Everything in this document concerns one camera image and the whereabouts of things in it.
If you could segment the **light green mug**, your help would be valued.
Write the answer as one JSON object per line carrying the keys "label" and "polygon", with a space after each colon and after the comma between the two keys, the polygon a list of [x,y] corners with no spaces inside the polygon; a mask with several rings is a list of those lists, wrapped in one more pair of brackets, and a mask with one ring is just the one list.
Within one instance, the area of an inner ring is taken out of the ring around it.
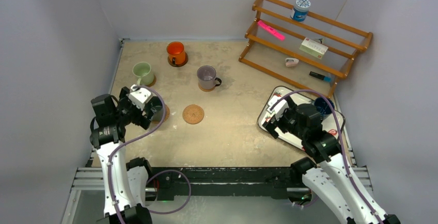
{"label": "light green mug", "polygon": [[132,72],[137,77],[137,81],[136,81],[137,85],[144,85],[142,82],[144,77],[147,77],[148,75],[152,75],[152,76],[155,75],[151,68],[151,65],[147,62],[137,63],[133,67]]}

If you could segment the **dark blue mug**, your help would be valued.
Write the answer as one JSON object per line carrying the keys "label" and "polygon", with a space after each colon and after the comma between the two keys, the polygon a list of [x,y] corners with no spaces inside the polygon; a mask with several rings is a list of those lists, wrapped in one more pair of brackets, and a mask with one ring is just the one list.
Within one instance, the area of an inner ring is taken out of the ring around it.
{"label": "dark blue mug", "polygon": [[314,101],[314,106],[316,107],[317,111],[321,115],[321,120],[324,120],[329,115],[333,113],[333,110],[335,109],[335,105],[332,100],[328,99],[328,102],[323,98],[319,97],[316,98]]}

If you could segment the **dark brown wooden coaster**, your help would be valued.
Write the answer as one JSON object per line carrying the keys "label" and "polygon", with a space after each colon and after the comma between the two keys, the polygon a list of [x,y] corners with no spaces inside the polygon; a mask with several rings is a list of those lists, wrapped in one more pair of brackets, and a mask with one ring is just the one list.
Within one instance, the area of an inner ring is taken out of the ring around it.
{"label": "dark brown wooden coaster", "polygon": [[187,64],[188,62],[188,57],[185,58],[185,60],[182,63],[176,63],[173,59],[171,59],[170,57],[167,57],[167,61],[168,63],[172,66],[172,67],[182,67],[184,65]]}

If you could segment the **orange mug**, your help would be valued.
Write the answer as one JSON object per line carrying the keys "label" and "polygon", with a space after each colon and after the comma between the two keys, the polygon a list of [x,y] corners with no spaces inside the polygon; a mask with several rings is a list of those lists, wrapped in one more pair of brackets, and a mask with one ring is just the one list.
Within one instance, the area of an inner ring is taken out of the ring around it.
{"label": "orange mug", "polygon": [[187,54],[184,50],[184,45],[181,42],[174,41],[171,42],[166,48],[168,57],[173,59],[176,63],[182,63]]}

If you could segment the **pink purple mug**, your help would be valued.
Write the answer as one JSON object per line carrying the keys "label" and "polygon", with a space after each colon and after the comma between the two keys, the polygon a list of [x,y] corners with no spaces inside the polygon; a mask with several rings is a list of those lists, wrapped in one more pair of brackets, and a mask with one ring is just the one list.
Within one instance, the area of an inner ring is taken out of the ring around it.
{"label": "pink purple mug", "polygon": [[217,77],[216,70],[209,65],[201,66],[197,70],[198,84],[205,89],[218,87],[222,84],[222,80]]}

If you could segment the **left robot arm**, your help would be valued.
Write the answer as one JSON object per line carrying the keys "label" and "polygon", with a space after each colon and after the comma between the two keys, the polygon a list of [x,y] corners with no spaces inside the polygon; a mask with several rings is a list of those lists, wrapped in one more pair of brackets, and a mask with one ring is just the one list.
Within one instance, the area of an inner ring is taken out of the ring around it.
{"label": "left robot arm", "polygon": [[145,187],[154,180],[149,162],[141,157],[126,162],[126,127],[148,130],[155,116],[166,116],[163,98],[144,85],[123,87],[119,97],[103,94],[91,100],[95,116],[90,123],[90,142],[103,173],[105,202],[97,223],[152,223]]}

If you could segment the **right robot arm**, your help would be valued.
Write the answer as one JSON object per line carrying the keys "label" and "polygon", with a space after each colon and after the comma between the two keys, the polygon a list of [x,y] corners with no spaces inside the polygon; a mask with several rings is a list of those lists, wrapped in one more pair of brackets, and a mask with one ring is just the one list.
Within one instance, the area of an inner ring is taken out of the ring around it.
{"label": "right robot arm", "polygon": [[307,186],[341,223],[400,223],[366,190],[342,153],[338,138],[323,128],[320,113],[309,103],[274,95],[265,109],[263,128],[273,137],[297,138],[307,157],[292,163],[290,180]]}

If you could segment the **strawberry print tray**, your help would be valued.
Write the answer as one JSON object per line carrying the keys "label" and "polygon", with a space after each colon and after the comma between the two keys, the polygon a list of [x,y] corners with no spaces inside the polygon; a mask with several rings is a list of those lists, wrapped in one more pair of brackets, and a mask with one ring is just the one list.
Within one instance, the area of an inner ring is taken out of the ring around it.
{"label": "strawberry print tray", "polygon": [[[265,103],[264,107],[262,108],[262,111],[257,119],[257,125],[265,132],[266,129],[262,126],[266,121],[268,121],[271,117],[271,114],[267,111],[269,107],[271,107],[272,104],[274,104],[277,100],[279,100],[282,96],[285,94],[292,92],[290,88],[287,88],[285,86],[277,86],[274,88],[274,90],[271,92],[269,97],[267,98],[267,102]],[[295,93],[290,96],[293,101],[299,105],[303,103],[313,104],[314,100],[301,94],[301,93]],[[332,114],[330,114],[328,117],[324,118],[322,121],[322,127],[323,130],[331,133],[335,138],[338,138],[339,133],[337,131],[337,126],[335,119]],[[290,133],[282,133],[280,129],[276,129],[276,131],[279,134],[279,137],[277,139],[282,140],[294,147],[296,147],[299,150],[303,150],[303,147],[301,145],[301,140],[297,137],[293,136]]]}

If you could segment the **black blue marker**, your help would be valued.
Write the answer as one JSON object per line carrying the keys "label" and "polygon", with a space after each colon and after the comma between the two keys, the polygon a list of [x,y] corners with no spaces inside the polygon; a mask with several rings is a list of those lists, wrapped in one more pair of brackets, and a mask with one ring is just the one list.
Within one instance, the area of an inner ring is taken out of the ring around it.
{"label": "black blue marker", "polygon": [[330,83],[332,81],[332,79],[329,76],[325,76],[323,74],[313,72],[313,71],[310,71],[309,76],[314,77],[314,78],[319,79],[319,80],[324,81],[324,82],[328,82],[328,83]]}

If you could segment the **wooden tiered shelf rack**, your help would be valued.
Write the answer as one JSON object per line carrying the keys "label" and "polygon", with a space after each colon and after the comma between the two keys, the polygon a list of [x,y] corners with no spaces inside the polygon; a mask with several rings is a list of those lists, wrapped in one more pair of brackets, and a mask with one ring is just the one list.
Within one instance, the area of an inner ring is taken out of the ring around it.
{"label": "wooden tiered shelf rack", "polygon": [[255,0],[252,11],[255,17],[245,32],[248,42],[239,62],[327,97],[373,38],[372,32],[314,12],[296,21],[294,6],[281,0]]}

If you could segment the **green white box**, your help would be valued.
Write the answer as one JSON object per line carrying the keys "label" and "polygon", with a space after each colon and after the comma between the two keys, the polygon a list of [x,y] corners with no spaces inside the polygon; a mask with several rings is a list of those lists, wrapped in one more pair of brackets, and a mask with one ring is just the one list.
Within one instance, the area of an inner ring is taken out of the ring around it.
{"label": "green white box", "polygon": [[322,44],[320,41],[304,38],[299,50],[317,59],[322,59],[325,53],[328,51],[328,47]]}

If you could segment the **pink highlighter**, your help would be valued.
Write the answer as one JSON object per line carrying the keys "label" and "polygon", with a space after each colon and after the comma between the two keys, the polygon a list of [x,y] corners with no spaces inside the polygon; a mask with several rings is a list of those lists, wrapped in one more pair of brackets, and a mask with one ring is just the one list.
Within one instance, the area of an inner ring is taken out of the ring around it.
{"label": "pink highlighter", "polygon": [[280,41],[284,41],[285,40],[285,36],[283,34],[279,33],[276,29],[274,29],[273,27],[267,25],[262,20],[259,20],[257,22],[257,24],[258,24],[259,27],[264,29],[266,32],[268,32],[270,35],[272,35],[276,39],[278,39]]}

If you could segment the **blue white jar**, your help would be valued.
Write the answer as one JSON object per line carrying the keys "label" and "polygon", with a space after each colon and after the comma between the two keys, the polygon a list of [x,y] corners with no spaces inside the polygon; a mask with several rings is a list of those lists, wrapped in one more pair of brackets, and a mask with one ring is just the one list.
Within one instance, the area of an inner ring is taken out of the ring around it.
{"label": "blue white jar", "polygon": [[311,2],[309,0],[296,0],[290,17],[297,22],[304,21],[307,17],[310,6]]}

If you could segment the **black aluminium mounting rail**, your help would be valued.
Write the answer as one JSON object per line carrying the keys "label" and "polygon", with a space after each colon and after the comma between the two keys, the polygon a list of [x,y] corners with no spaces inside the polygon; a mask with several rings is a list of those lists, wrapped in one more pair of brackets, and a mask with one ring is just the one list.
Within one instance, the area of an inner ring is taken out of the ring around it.
{"label": "black aluminium mounting rail", "polygon": [[155,167],[130,169],[131,189],[142,189],[139,200],[170,201],[175,196],[271,197],[302,205],[311,191],[291,176],[288,167]]}

